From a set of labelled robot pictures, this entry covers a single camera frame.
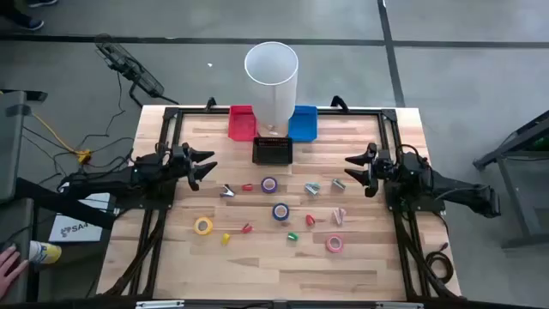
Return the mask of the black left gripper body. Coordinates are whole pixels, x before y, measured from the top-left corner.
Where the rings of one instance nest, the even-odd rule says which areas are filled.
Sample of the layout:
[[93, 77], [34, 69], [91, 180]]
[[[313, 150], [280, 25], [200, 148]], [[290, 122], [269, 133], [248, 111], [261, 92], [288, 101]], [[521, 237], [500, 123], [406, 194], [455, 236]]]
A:
[[187, 142], [175, 145], [172, 148], [170, 164], [175, 169], [174, 174], [180, 178], [186, 177], [193, 191], [199, 190], [199, 184], [197, 183], [197, 159], [197, 152]]

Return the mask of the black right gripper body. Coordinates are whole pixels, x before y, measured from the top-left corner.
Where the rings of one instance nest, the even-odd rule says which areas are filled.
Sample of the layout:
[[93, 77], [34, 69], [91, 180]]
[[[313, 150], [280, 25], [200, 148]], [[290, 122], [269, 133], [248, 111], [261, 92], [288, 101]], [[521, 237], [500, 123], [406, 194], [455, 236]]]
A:
[[395, 163], [391, 160], [388, 149], [377, 149], [374, 142], [370, 142], [366, 149], [366, 163], [368, 170], [365, 178], [365, 196], [374, 197], [379, 189], [379, 180], [394, 177]]

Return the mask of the yellow tape roll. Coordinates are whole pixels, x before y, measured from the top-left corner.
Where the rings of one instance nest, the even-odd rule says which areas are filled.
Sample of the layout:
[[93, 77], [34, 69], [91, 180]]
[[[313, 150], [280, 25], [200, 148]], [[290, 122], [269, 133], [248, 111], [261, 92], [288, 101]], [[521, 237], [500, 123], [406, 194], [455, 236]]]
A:
[[200, 217], [194, 223], [194, 232], [199, 235], [208, 235], [213, 228], [213, 222], [207, 217]]

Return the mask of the red plastic bin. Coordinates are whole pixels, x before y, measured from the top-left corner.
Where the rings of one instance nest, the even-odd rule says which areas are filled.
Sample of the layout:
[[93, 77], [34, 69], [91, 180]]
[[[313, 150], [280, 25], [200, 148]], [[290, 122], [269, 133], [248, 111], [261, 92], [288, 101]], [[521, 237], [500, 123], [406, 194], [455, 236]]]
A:
[[256, 134], [252, 106], [230, 106], [228, 136], [236, 142], [252, 142]]

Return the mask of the blue plastic bin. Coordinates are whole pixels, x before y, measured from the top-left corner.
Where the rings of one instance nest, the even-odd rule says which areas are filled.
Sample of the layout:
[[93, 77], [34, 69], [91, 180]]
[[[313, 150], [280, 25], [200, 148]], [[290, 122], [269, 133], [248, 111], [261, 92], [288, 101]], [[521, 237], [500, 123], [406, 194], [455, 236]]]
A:
[[294, 142], [313, 142], [317, 139], [318, 110], [315, 106], [295, 106], [289, 119], [288, 135]]

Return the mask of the black mesh basket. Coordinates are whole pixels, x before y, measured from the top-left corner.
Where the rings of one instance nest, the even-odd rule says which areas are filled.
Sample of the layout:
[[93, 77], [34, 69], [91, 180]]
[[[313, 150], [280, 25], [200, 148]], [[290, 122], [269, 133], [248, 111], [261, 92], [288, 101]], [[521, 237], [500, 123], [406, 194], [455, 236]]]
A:
[[293, 163], [293, 140], [289, 137], [255, 137], [252, 162], [257, 165], [290, 165]]

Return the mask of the white cylinder lampshade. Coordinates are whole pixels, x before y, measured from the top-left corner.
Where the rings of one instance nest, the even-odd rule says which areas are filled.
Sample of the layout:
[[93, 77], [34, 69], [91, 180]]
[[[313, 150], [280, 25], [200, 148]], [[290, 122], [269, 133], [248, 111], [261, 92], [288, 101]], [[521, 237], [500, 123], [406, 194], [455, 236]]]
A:
[[253, 46], [244, 58], [250, 103], [258, 123], [274, 131], [287, 126], [297, 100], [299, 58], [289, 45], [267, 41]]

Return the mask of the black floor fan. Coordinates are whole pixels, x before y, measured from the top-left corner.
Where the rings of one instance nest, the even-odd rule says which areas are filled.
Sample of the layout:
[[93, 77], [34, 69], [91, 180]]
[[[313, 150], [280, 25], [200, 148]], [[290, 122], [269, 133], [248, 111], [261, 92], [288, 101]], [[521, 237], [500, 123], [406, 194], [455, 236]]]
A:
[[112, 36], [101, 33], [95, 37], [94, 43], [105, 57], [107, 66], [132, 82], [129, 96], [139, 107], [143, 107], [143, 104], [134, 94], [136, 88], [140, 88], [151, 98], [159, 98], [178, 105], [177, 101], [165, 97], [164, 86]]

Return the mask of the white printed sheet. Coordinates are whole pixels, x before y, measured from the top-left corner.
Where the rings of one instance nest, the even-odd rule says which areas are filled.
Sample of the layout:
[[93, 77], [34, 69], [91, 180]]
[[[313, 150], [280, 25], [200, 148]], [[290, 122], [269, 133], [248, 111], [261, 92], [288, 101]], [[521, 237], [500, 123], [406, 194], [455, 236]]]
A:
[[[109, 193], [95, 193], [80, 200], [95, 209], [117, 215], [116, 198]], [[100, 241], [102, 227], [97, 227], [85, 221], [78, 221], [65, 215], [57, 215], [48, 239], [49, 243], [76, 243]]]

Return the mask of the grey metal table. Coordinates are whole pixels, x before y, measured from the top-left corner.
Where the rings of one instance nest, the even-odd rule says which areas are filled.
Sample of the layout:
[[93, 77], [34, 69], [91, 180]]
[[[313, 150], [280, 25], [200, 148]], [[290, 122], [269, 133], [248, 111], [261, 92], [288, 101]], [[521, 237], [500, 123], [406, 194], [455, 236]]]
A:
[[549, 110], [512, 131], [493, 151], [474, 161], [478, 170], [495, 163], [504, 181], [521, 235], [505, 250], [549, 245]]

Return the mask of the yellow white can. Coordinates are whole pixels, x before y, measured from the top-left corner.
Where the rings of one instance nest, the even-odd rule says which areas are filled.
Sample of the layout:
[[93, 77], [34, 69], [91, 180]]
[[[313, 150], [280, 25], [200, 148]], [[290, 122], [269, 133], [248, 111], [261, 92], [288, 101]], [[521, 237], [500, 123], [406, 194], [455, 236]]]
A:
[[50, 243], [31, 240], [28, 260], [33, 264], [54, 264], [62, 255], [62, 248]]

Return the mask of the grey side cabinet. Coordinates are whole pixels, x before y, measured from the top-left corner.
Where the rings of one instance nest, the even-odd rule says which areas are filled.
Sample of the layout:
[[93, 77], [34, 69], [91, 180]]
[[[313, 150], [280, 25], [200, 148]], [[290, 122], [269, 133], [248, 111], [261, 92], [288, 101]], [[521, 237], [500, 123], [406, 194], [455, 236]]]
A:
[[31, 90], [0, 90], [0, 203], [15, 195], [24, 118], [31, 101], [44, 102], [48, 94]]

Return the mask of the person's hand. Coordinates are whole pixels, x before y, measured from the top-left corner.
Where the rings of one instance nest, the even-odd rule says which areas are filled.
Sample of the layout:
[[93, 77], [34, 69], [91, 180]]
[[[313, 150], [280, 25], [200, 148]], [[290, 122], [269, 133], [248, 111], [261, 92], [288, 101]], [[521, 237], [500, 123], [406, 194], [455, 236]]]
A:
[[11, 245], [0, 253], [0, 300], [28, 264], [27, 259], [21, 259], [21, 253], [15, 245]]

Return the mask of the person's shoe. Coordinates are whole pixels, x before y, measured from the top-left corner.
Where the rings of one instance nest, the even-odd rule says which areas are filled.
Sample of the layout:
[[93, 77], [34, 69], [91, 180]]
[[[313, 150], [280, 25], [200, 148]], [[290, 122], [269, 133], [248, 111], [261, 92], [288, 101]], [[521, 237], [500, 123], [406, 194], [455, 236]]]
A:
[[28, 31], [38, 31], [45, 25], [45, 22], [42, 20], [33, 19], [33, 18], [22, 18], [22, 19], [18, 18], [14, 20], [14, 24], [17, 27], [20, 27]]

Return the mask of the black aluminium table frame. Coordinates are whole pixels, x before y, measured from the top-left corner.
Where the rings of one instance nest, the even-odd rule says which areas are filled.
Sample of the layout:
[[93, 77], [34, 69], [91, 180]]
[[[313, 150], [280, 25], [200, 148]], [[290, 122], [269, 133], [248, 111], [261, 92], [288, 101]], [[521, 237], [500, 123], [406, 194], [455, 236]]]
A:
[[[383, 195], [367, 198], [363, 188], [344, 169], [346, 157], [365, 150], [369, 142], [383, 148], [413, 144], [427, 154], [419, 113], [413, 108], [353, 107], [349, 113], [333, 107], [319, 111], [317, 139], [293, 147], [289, 166], [258, 166], [252, 146], [228, 136], [229, 110], [215, 106], [147, 106], [142, 110], [134, 149], [144, 155], [160, 136], [179, 133], [184, 142], [214, 151], [216, 168], [199, 191], [178, 183], [164, 233], [157, 249], [145, 259], [132, 290], [155, 298], [185, 300], [404, 300], [405, 287], [417, 292], [425, 280], [415, 264], [401, 267], [393, 216]], [[277, 180], [275, 193], [264, 193], [261, 182]], [[332, 185], [339, 179], [343, 191]], [[305, 184], [321, 185], [317, 196]], [[228, 184], [234, 197], [220, 197]], [[242, 185], [253, 184], [252, 191]], [[285, 221], [272, 208], [285, 203]], [[337, 226], [333, 210], [346, 210]], [[316, 224], [308, 227], [305, 216]], [[214, 228], [208, 235], [194, 232], [200, 217]], [[241, 233], [250, 223], [253, 230]], [[229, 233], [227, 245], [222, 235]], [[296, 233], [298, 241], [287, 238]], [[332, 253], [326, 239], [337, 234], [344, 246]]]

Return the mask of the silver metal bracket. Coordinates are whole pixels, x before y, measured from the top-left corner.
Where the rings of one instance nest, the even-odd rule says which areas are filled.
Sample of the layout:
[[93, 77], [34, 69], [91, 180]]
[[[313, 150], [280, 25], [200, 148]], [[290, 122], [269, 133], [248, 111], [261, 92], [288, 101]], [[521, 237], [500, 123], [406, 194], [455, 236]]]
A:
[[425, 309], [422, 303], [379, 301], [375, 309]]
[[136, 302], [135, 309], [182, 309], [183, 300], [148, 300]]

